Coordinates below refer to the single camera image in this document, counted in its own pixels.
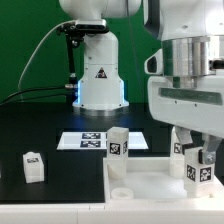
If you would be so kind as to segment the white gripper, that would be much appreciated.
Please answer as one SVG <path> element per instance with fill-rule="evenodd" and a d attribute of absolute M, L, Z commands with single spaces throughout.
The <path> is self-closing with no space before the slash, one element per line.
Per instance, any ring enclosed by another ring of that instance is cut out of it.
<path fill-rule="evenodd" d="M 215 75 L 198 76 L 193 88 L 174 88 L 172 78 L 162 75 L 161 49 L 144 66 L 150 74 L 147 90 L 152 117 L 176 126 L 183 150 L 194 147 L 190 130 L 204 133 L 199 161 L 214 164 L 221 138 L 224 139 L 224 69 L 217 69 Z"/>

